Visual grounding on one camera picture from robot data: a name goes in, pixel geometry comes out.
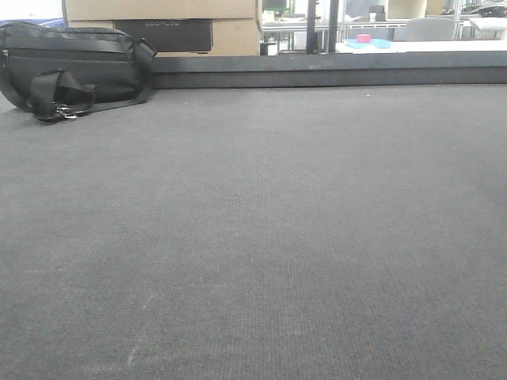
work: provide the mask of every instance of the white wall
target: white wall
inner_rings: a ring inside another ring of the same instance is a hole
[[[61,0],[0,0],[0,20],[61,16]]]
[[[370,6],[387,6],[388,0],[347,0],[346,13],[350,17],[359,17],[369,15]]]
[[[308,11],[308,0],[296,0],[294,13],[307,14]],[[328,20],[328,14],[330,11],[330,0],[319,0],[317,5],[317,14],[322,17],[323,20]]]

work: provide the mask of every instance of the blue tray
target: blue tray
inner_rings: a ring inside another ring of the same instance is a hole
[[[387,40],[380,40],[378,38],[372,38],[370,42],[361,43],[357,42],[357,40],[345,40],[345,46],[349,46],[354,49],[362,49],[367,46],[375,46],[378,49],[388,49],[392,45],[392,42]]]

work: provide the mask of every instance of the black box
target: black box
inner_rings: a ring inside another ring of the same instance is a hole
[[[141,38],[156,51],[208,52],[213,47],[212,20],[116,20],[115,28],[134,40]]]
[[[386,20],[386,13],[385,12],[378,12],[375,16],[375,21],[385,21]]]
[[[370,13],[382,13],[385,12],[384,6],[370,6]]]

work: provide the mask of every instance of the metal clip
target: metal clip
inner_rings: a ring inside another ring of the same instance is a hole
[[[61,116],[66,120],[75,120],[78,118],[76,112],[66,104],[57,104],[55,109],[55,116]]]
[[[3,55],[3,68],[6,69],[7,66],[9,65],[9,51],[7,49],[4,49],[2,50],[2,55]]]

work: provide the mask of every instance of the bag pocket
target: bag pocket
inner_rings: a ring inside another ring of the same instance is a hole
[[[28,97],[32,80],[41,73],[71,72],[83,84],[96,86],[96,102],[124,101],[139,92],[139,73],[125,54],[102,51],[9,49],[6,69],[16,91]]]

